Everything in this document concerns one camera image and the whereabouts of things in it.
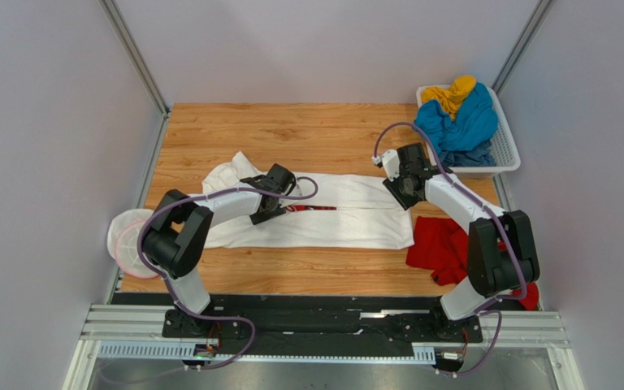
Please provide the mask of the white Coca-Cola print t-shirt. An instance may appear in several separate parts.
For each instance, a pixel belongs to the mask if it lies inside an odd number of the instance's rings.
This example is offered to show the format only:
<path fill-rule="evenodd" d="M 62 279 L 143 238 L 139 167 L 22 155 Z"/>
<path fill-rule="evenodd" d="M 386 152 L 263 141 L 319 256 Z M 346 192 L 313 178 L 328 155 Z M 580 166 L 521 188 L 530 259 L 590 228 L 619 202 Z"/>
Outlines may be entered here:
<path fill-rule="evenodd" d="M 249 217 L 209 230 L 206 248 L 406 249 L 413 222 L 379 177 L 303 173 L 299 188 L 311 199 L 292 204 L 281 216 L 254 225 Z"/>

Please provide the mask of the white mesh laundry bag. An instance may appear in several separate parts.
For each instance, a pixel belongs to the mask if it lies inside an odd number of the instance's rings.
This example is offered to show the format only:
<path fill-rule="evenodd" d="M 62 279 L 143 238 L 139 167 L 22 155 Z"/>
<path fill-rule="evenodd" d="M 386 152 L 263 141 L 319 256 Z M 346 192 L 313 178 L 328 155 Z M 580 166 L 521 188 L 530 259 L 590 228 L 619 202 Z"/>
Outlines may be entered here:
<path fill-rule="evenodd" d="M 137 239 L 146 220 L 153 214 L 149 209 L 131 209 L 115 216 L 108 228 L 106 246 L 118 267 L 139 279 L 151 279 L 158 274 L 147 267 L 137 251 Z"/>

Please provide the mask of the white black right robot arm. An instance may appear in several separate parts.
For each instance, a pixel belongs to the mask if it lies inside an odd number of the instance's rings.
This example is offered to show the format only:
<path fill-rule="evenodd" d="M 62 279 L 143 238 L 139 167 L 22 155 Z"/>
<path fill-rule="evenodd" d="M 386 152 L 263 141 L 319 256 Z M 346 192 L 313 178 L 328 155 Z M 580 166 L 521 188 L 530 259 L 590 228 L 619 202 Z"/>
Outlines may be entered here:
<path fill-rule="evenodd" d="M 449 169 L 431 163 L 419 143 L 375 154 L 372 162 L 384 170 L 383 185 L 404 210 L 428 202 L 467 235 L 466 277 L 440 298 L 435 316 L 441 322 L 469 319 L 497 301 L 527 298 L 540 265 L 525 212 L 486 201 Z"/>

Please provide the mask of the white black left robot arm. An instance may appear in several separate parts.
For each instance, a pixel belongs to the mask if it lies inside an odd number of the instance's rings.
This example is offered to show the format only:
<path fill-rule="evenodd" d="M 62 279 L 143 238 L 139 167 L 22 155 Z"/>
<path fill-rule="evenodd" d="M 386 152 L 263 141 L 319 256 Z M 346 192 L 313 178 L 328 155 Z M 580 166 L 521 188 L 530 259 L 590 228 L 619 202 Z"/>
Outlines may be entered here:
<path fill-rule="evenodd" d="M 281 216 L 289 202 L 314 197 L 319 186 L 314 180 L 311 193 L 301 191 L 299 178 L 275 164 L 266 174 L 238 180 L 229 188 L 188 195 L 172 189 L 138 233 L 136 251 L 141 263 L 156 273 L 167 287 L 174 308 L 172 324 L 185 324 L 199 336 L 222 322 L 243 322 L 242 317 L 205 315 L 210 304 L 199 275 L 199 263 L 213 228 L 240 217 L 253 224 Z"/>

